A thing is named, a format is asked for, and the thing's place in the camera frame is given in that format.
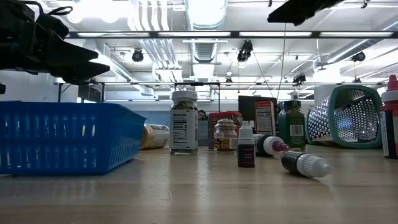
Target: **blue plastic basket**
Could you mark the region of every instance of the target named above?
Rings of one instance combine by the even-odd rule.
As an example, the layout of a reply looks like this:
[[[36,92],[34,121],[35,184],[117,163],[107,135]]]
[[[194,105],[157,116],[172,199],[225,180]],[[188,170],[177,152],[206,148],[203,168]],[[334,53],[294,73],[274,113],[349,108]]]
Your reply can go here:
[[[111,103],[0,102],[0,174],[104,174],[139,152],[145,118]]]

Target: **ceiling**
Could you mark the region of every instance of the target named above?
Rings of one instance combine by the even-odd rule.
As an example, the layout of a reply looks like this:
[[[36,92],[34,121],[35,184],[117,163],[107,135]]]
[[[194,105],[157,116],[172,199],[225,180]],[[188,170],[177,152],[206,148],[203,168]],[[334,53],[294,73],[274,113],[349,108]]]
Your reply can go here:
[[[59,6],[73,6],[73,1],[42,1],[49,9]],[[270,24],[267,22],[268,15],[279,7],[284,1],[273,0],[272,7],[267,7],[268,1],[229,0],[226,10],[226,18],[223,30],[327,30],[327,31],[375,31],[383,30],[386,26],[398,21],[398,0],[372,0],[366,9],[361,9],[362,1],[345,1],[343,4],[332,9],[317,13],[313,18],[305,21],[302,25],[294,27],[292,24]],[[169,0],[168,24],[170,30],[187,30],[185,18],[185,5],[183,0]],[[129,1],[111,1],[107,8],[93,9],[87,12],[89,16],[80,23],[73,24],[64,16],[63,22],[71,30],[76,31],[129,31],[127,16],[133,13]],[[149,1],[149,21],[151,17]],[[116,13],[119,19],[114,23],[105,23],[101,20],[104,13]],[[296,72],[290,73],[299,65],[312,65],[308,59],[316,55],[328,55],[342,48],[344,45],[354,41],[353,39],[253,39],[254,54],[249,58],[245,67],[238,67],[236,60],[237,52],[241,48],[244,39],[225,39],[228,42],[218,44],[216,58],[212,63],[216,64],[213,76],[208,81],[224,82],[227,72],[231,72],[234,82],[284,82],[292,81]],[[133,62],[132,53],[136,48],[142,48],[137,39],[98,39],[97,45],[106,44],[111,49],[112,60],[117,61],[138,82],[155,82],[152,75],[153,62],[144,50],[144,60]],[[192,55],[190,44],[183,43],[182,39],[173,39],[173,47],[179,65],[182,68],[182,78],[187,82],[193,81],[196,74],[193,72]],[[373,45],[363,52],[366,59],[363,62],[341,61],[333,68],[340,71],[341,81],[351,82],[354,76],[367,77],[386,66],[393,65],[398,61],[398,39],[388,39]],[[379,82],[392,72],[398,71],[393,68],[387,72],[380,73],[367,82]],[[316,79],[313,69],[306,70],[307,81],[328,82],[327,77]],[[100,75],[97,80],[112,80],[114,73]],[[134,91],[134,87],[112,86],[112,91]],[[155,91],[164,91],[167,88],[155,88]]]

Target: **basket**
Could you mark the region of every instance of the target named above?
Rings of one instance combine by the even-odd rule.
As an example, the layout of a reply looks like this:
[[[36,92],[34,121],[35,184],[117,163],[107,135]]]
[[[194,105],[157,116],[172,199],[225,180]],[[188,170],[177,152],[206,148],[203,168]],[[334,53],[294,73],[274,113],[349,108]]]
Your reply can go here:
[[[381,145],[376,90],[366,86],[336,87],[332,94],[307,115],[305,129],[309,143],[338,144],[355,149]]]
[[[0,102],[0,174],[105,174],[139,152],[145,118],[111,103]]]

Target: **red bottle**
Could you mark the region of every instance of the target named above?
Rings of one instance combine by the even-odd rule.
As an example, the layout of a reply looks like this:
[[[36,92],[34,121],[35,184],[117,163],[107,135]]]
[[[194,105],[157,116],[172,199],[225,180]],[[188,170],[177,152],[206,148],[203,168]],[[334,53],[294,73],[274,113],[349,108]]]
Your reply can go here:
[[[387,91],[381,95],[380,126],[384,157],[398,159],[398,81],[390,75]]]

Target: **ceiling duct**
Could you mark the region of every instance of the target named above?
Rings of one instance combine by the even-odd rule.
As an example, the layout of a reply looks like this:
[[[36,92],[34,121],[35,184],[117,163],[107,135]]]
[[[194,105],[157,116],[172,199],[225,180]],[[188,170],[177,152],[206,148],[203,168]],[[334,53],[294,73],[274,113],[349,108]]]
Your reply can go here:
[[[383,31],[397,31],[398,30],[398,21],[395,21],[392,24],[389,24],[388,26],[385,26],[385,28],[381,29]],[[314,62],[306,62],[301,64],[298,68],[293,69],[290,73],[299,70],[299,71],[306,71],[309,70],[311,67],[313,67],[313,70],[318,70],[319,67],[325,66],[325,65],[330,65],[334,64],[337,62],[340,62],[342,60],[345,60],[347,58],[350,58],[363,50],[372,47],[375,44],[380,43],[384,39],[366,39],[366,40],[354,40],[350,42],[349,44],[345,45],[344,47],[338,49],[337,51],[331,53],[330,55],[327,55],[326,57],[320,57],[319,55],[315,55],[315,57],[318,59],[317,61]]]
[[[227,0],[185,0],[189,29],[222,29],[227,5]],[[192,52],[199,63],[210,63],[216,56],[217,43],[192,43]]]

